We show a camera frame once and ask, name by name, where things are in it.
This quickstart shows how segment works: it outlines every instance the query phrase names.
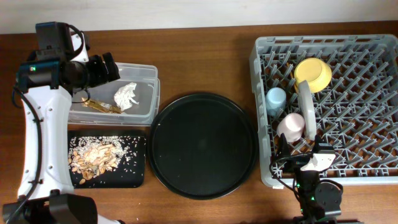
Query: gold wrapper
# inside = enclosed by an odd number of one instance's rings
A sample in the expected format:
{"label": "gold wrapper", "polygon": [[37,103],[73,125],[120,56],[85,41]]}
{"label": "gold wrapper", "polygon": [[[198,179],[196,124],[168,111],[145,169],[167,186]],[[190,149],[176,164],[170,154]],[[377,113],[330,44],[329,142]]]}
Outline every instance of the gold wrapper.
{"label": "gold wrapper", "polygon": [[[81,100],[84,102],[87,100],[87,98],[82,97]],[[122,113],[120,108],[118,108],[117,106],[113,106],[107,103],[102,103],[96,100],[88,100],[87,102],[83,103],[83,106],[89,106],[104,113]]]}

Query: black round tray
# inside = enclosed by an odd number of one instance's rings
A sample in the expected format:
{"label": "black round tray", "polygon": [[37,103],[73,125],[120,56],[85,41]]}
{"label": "black round tray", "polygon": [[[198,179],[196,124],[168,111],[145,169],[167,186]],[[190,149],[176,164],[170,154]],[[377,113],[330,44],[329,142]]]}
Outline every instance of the black round tray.
{"label": "black round tray", "polygon": [[205,200],[237,189],[253,170],[258,150],[257,133],[237,104],[196,93],[175,100],[156,116],[147,154],[168,189]]}

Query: dish rack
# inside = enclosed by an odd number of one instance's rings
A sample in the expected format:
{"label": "dish rack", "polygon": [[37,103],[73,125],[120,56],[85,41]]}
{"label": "dish rack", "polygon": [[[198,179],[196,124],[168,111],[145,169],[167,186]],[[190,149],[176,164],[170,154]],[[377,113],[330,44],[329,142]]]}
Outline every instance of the dish rack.
{"label": "dish rack", "polygon": [[[277,125],[289,113],[300,113],[290,73],[302,60],[316,57],[332,70],[329,85],[312,98],[317,134],[337,152],[330,169],[320,174],[345,185],[398,184],[398,39],[393,35],[260,37],[250,56],[252,92],[256,98],[261,179],[283,188],[271,177],[277,151]],[[285,110],[266,112],[270,88],[285,90]],[[290,143],[291,153],[311,150],[305,137]],[[282,167],[272,170],[286,184]]]}

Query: pile of nuts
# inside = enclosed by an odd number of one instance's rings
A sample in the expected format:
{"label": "pile of nuts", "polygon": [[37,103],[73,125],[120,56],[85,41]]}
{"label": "pile of nuts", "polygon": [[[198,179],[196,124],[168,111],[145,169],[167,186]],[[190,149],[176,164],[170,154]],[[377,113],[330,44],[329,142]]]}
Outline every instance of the pile of nuts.
{"label": "pile of nuts", "polygon": [[113,167],[117,167],[115,150],[116,147],[113,144],[105,144],[93,145],[83,155],[73,151],[73,154],[68,158],[68,162],[72,172],[83,175],[79,184],[84,184],[86,180],[104,174],[106,170],[112,171]]}

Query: white wall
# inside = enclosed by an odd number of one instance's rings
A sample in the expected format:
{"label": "white wall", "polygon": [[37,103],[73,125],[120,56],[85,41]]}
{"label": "white wall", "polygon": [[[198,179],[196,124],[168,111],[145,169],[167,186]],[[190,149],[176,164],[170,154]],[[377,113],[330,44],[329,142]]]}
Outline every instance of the white wall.
{"label": "white wall", "polygon": [[0,34],[398,20],[398,0],[0,0]]}

